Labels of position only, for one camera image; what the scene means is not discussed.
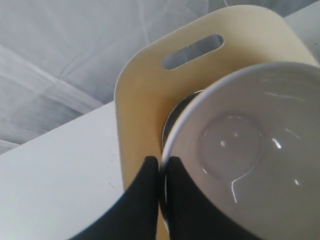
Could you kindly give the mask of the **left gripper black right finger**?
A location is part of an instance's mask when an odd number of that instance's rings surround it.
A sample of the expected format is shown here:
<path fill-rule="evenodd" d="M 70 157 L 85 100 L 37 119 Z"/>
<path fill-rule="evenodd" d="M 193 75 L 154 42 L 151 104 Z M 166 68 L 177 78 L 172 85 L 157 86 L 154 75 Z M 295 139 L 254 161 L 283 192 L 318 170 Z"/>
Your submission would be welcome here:
<path fill-rule="evenodd" d="M 167 163 L 166 192 L 171 240 L 250 239 L 249 232 L 203 195 L 178 157 L 171 157 Z"/>

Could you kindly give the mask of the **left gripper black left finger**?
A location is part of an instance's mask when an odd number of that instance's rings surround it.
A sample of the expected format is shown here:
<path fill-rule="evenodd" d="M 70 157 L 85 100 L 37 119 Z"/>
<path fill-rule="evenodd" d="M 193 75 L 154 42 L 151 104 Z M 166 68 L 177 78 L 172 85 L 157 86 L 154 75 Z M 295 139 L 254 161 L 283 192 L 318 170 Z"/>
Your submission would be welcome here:
<path fill-rule="evenodd" d="M 73 240 L 155 240 L 159 213 L 159 164 L 144 158 L 131 185 L 97 221 Z"/>

